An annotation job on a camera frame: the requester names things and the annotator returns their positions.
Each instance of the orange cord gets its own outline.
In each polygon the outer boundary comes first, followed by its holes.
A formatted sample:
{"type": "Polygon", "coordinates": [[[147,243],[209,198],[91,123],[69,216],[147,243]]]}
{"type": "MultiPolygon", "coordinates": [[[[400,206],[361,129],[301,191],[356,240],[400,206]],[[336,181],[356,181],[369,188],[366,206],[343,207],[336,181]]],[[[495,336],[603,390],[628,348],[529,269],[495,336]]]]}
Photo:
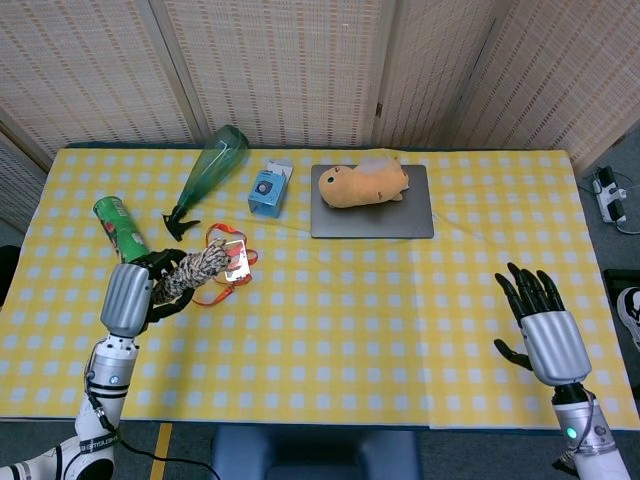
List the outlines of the orange cord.
{"type": "MultiPolygon", "coordinates": [[[[210,243],[209,235],[214,230],[220,230],[221,232],[228,233],[230,235],[240,236],[241,239],[244,240],[245,247],[247,245],[247,236],[244,233],[242,233],[240,230],[236,230],[235,228],[233,228],[230,225],[227,225],[226,223],[214,223],[207,229],[207,233],[205,235],[205,247],[209,246],[209,243],[210,243]]],[[[258,252],[255,250],[250,250],[248,248],[246,249],[246,252],[247,252],[247,261],[249,265],[254,265],[258,261],[258,252]]],[[[193,298],[191,299],[193,303],[195,303],[196,305],[200,305],[201,307],[213,307],[214,305],[217,305],[218,303],[222,302],[225,298],[227,298],[229,295],[231,295],[233,291],[236,289],[236,287],[239,287],[241,285],[246,285],[252,280],[250,274],[232,283],[218,280],[217,276],[213,277],[213,279],[216,283],[219,283],[221,285],[227,285],[227,288],[225,288],[222,292],[220,292],[220,294],[212,302],[209,302],[209,303],[201,302],[193,298]]]]}

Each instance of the green bottle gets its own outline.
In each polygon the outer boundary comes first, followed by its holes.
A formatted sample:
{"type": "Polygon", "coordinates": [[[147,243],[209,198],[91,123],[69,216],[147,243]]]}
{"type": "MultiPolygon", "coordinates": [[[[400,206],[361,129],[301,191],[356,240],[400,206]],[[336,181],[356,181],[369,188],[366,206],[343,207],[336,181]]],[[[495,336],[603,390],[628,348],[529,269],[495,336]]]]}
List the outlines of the green bottle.
{"type": "Polygon", "coordinates": [[[93,206],[93,212],[122,263],[129,263],[149,253],[133,218],[118,197],[101,198],[93,206]]]}
{"type": "Polygon", "coordinates": [[[170,215],[162,216],[173,238],[177,241],[182,240],[182,234],[187,229],[200,223],[199,220],[180,223],[180,220],[242,162],[248,147],[247,137],[232,125],[225,125],[207,140],[189,174],[178,203],[170,215]]]}

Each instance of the yellow tape line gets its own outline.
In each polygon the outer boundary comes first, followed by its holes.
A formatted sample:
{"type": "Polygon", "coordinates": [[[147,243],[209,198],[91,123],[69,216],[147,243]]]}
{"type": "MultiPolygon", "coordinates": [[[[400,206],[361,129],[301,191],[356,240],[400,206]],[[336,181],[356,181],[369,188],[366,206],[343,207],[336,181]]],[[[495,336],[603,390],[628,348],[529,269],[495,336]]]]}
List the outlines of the yellow tape line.
{"type": "MultiPolygon", "coordinates": [[[[161,423],[156,442],[156,457],[166,457],[169,452],[169,442],[171,441],[171,429],[173,424],[161,423]]],[[[166,462],[153,461],[151,466],[151,476],[149,480],[162,480],[164,478],[164,465],[166,462]]]]}

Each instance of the sneaker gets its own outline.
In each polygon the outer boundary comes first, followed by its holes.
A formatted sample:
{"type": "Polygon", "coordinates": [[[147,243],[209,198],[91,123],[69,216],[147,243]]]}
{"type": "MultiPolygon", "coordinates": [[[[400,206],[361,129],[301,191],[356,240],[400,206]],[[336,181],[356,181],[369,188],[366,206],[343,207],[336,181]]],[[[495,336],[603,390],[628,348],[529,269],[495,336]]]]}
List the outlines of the sneaker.
{"type": "Polygon", "coordinates": [[[640,351],[640,288],[626,288],[618,296],[618,316],[631,332],[633,343],[640,351]]]}

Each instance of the rope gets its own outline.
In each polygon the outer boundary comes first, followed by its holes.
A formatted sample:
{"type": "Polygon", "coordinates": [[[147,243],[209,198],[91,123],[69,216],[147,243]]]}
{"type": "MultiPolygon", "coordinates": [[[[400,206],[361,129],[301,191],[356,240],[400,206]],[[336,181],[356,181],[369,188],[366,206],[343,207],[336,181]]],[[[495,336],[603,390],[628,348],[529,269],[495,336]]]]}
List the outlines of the rope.
{"type": "Polygon", "coordinates": [[[187,254],[171,273],[153,287],[151,300],[160,305],[178,298],[188,288],[198,288],[229,266],[231,257],[224,250],[226,240],[216,238],[200,253],[187,254]]]}

